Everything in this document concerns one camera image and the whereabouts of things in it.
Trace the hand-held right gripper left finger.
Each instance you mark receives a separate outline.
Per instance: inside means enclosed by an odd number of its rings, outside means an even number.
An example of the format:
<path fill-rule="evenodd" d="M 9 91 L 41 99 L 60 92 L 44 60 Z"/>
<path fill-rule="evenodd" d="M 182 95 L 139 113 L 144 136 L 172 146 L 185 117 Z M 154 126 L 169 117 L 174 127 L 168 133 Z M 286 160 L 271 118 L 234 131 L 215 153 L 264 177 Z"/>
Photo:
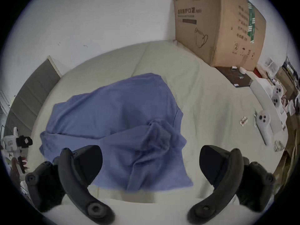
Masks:
<path fill-rule="evenodd" d="M 41 213 L 61 205 L 67 195 L 86 217 L 97 224 L 111 224 L 113 210 L 88 191 L 103 164 L 99 146 L 88 145 L 71 151 L 63 148 L 53 162 L 41 163 L 25 177 L 33 206 Z"/>

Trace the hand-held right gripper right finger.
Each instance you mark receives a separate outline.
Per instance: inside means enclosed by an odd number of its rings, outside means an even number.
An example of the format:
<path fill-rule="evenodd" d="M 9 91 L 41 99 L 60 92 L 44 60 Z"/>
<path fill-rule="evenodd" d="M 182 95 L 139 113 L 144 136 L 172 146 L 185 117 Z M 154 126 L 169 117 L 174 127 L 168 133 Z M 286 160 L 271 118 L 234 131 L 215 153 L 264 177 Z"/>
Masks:
<path fill-rule="evenodd" d="M 241 205 L 253 212 L 263 212 L 267 207 L 276 179 L 260 163 L 250 163 L 238 148 L 229 152 L 205 145 L 200 151 L 199 165 L 214 191 L 190 208 L 189 221 L 210 221 L 235 195 Z"/>

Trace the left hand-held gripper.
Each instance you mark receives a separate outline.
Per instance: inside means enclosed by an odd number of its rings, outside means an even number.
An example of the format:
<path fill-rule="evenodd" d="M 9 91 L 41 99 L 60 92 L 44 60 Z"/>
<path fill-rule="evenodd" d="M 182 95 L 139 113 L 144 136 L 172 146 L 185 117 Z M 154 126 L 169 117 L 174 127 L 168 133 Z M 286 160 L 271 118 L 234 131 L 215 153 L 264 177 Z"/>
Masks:
<path fill-rule="evenodd" d="M 7 152 L 22 152 L 24 149 L 28 149 L 32 146 L 33 141 L 30 137 L 24 135 L 18 135 L 18 128 L 13 128 L 13 135 L 3 137 L 5 150 Z M 18 164 L 23 174 L 27 173 L 28 167 L 27 160 L 25 157 L 19 156 L 17 158 Z"/>

